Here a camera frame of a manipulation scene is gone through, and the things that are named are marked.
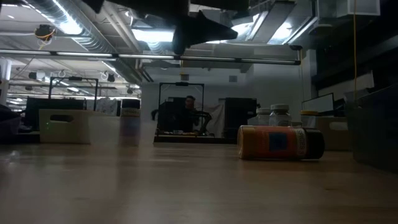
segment person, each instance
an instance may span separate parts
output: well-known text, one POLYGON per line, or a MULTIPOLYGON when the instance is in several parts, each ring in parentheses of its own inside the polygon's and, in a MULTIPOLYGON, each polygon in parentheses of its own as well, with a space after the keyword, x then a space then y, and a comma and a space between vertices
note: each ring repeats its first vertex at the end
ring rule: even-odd
POLYGON ((192 132, 193 125, 197 126, 199 124, 198 117, 193 115, 194 112, 196 112, 195 100, 193 96, 185 97, 185 107, 182 109, 178 118, 178 129, 185 133, 192 132))

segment desk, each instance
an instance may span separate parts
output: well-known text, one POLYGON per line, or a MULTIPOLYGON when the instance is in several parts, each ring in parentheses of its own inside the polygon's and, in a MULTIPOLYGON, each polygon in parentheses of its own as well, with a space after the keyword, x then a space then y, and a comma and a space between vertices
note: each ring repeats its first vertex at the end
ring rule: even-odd
POLYGON ((398 223, 398 176, 348 152, 264 162, 209 144, 0 147, 0 223, 398 223))

